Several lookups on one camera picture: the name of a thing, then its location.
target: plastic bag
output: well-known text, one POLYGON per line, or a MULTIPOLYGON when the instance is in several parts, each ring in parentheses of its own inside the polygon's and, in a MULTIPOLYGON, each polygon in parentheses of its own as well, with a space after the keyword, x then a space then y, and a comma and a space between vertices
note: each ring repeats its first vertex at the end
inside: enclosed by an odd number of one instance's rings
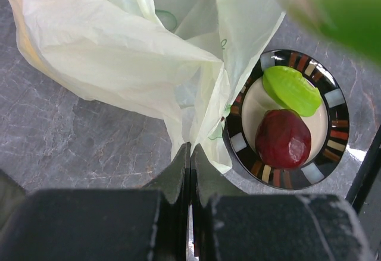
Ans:
POLYGON ((172 141, 231 160, 221 117, 281 24, 276 0, 9 0, 17 46, 86 100, 163 119, 172 141))

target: countertop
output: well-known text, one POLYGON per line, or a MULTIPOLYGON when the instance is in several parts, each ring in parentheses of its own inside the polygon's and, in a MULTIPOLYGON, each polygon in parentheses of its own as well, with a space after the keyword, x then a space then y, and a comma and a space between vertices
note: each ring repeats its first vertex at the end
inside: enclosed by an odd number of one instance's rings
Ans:
MULTIPOLYGON (((381 72, 287 18, 267 47, 282 48, 309 54, 327 67, 350 113, 349 145, 339 166, 299 192, 345 197, 380 124, 381 72)), ((139 187, 169 164, 171 143, 162 121, 84 101, 25 61, 7 0, 0 0, 0 62, 0 167, 27 191, 139 187)), ((226 177, 248 193, 287 193, 256 181, 234 156, 226 177)))

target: red fruit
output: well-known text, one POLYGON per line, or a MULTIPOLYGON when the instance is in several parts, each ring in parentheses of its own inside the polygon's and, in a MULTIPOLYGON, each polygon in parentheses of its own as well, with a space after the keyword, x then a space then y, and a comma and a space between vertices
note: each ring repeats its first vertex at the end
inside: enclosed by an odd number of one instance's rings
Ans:
POLYGON ((295 169, 310 155, 311 133, 296 112, 268 111, 258 127, 255 148, 265 164, 278 169, 295 169))

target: gray marble surface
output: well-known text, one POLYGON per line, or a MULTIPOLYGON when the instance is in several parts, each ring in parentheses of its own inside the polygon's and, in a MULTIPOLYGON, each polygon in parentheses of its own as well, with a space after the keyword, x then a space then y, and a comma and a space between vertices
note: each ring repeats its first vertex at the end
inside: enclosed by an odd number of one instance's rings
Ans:
MULTIPOLYGON (((379 126, 381 73, 288 19, 267 49, 280 48, 313 56, 343 89, 351 117, 349 147, 337 170, 305 191, 345 197, 379 126)), ((79 99, 23 59, 7 0, 0 0, 0 63, 0 167, 26 190, 138 187, 169 163, 171 144, 162 121, 79 99)), ((241 189, 277 191, 254 180, 237 160, 233 164, 226 177, 241 189)))

